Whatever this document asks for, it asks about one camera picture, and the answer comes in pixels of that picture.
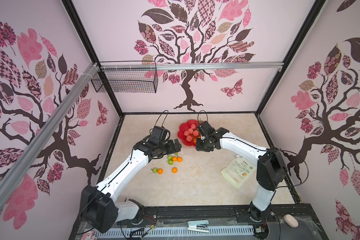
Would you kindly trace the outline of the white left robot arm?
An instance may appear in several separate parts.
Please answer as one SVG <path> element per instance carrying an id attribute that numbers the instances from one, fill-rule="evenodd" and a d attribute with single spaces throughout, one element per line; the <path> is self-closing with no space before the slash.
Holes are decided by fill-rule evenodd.
<path id="1" fill-rule="evenodd" d="M 112 174 L 95 186 L 88 185 L 82 190 L 79 218 L 102 234 L 121 221 L 140 223 L 144 206 L 135 200 L 119 202 L 119 195 L 151 160 L 178 153 L 181 148 L 179 140 L 171 139 L 169 130 L 153 127 L 148 136 L 133 146 L 131 154 Z"/>

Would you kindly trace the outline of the red flower fruit bowl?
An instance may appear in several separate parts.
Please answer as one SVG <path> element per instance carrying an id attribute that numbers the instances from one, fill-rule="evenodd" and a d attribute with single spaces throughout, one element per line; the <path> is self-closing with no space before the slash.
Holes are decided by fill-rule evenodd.
<path id="1" fill-rule="evenodd" d="M 195 147 L 197 139 L 201 139 L 202 135 L 198 130 L 198 127 L 204 121 L 188 120 L 179 126 L 178 138 L 183 142 L 185 146 Z"/>

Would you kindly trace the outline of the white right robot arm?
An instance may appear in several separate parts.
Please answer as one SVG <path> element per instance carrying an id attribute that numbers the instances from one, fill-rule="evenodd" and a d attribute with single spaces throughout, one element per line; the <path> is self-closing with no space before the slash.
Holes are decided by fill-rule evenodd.
<path id="1" fill-rule="evenodd" d="M 245 141 L 225 128 L 215 130 L 207 121 L 198 127 L 201 138 L 196 140 L 196 150 L 212 152 L 217 149 L 230 150 L 256 167 L 258 188 L 250 203 L 248 215 L 254 222 L 265 219 L 265 211 L 277 192 L 280 183 L 287 174 L 287 167 L 281 155 L 281 150 L 272 147 L 265 148 Z"/>

